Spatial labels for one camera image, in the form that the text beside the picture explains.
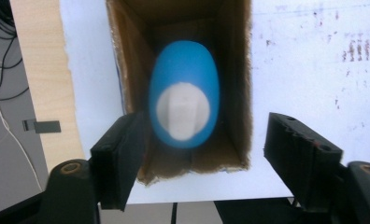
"white patch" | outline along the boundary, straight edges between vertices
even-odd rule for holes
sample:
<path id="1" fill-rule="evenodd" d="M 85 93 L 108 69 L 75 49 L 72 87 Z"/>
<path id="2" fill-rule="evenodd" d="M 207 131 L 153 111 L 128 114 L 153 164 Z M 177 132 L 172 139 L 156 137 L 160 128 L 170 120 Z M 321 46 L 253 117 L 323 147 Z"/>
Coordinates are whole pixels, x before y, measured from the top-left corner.
<path id="1" fill-rule="evenodd" d="M 210 106 L 205 94 L 198 87 L 180 82 L 161 94 L 156 114 L 159 123 L 171 137 L 186 141 L 206 126 Z"/>

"blue egg-shaped object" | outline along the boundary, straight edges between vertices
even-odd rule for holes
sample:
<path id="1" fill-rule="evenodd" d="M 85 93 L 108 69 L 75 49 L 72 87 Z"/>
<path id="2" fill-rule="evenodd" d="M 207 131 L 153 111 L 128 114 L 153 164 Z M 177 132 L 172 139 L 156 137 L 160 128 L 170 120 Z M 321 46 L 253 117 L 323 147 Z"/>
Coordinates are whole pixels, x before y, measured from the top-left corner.
<path id="1" fill-rule="evenodd" d="M 217 121 L 220 87 L 209 51 L 192 41 L 176 41 L 157 58 L 149 86 L 153 131 L 167 145 L 198 147 Z"/>

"brown cardboard flap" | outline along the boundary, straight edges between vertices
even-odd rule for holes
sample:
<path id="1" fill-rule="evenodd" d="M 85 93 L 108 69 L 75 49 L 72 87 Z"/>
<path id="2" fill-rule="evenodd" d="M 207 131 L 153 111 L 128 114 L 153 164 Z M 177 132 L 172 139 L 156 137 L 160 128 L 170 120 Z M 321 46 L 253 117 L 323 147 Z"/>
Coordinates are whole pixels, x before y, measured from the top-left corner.
<path id="1" fill-rule="evenodd" d="M 204 45 L 220 79 L 215 131 L 200 147 L 171 148 L 147 128 L 147 152 L 138 180 L 145 184 L 194 171 L 248 169 L 251 138 L 250 0 L 107 0 L 125 111 L 148 111 L 148 87 L 157 55 L 169 43 Z"/>

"white surface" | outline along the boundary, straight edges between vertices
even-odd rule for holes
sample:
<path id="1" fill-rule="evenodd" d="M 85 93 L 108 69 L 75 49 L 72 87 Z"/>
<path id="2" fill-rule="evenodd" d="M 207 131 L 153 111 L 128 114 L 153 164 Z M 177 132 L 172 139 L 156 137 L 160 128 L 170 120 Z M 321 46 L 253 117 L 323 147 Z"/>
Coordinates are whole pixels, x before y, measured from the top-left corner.
<path id="1" fill-rule="evenodd" d="M 156 105 L 156 114 L 160 125 L 172 138 L 186 141 L 206 126 L 210 106 L 198 87 L 179 82 L 163 91 Z"/>
<path id="2" fill-rule="evenodd" d="M 102 0 L 61 4 L 88 152 L 121 114 L 107 14 Z M 254 1 L 251 43 L 251 169 L 136 183 L 129 203 L 291 195 L 263 157 L 269 112 L 293 116 L 343 148 L 345 164 L 370 161 L 370 0 Z"/>

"wooden board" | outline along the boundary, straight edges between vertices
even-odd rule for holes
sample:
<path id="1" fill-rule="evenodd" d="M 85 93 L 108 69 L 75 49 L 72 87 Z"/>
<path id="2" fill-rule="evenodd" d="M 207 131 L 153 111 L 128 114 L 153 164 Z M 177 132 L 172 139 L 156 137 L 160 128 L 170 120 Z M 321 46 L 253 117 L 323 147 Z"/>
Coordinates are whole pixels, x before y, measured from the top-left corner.
<path id="1" fill-rule="evenodd" d="M 62 128 L 61 133 L 40 135 L 50 171 L 63 161 L 84 158 L 64 51 L 60 1 L 12 0 L 11 6 L 36 120 L 59 120 Z"/>

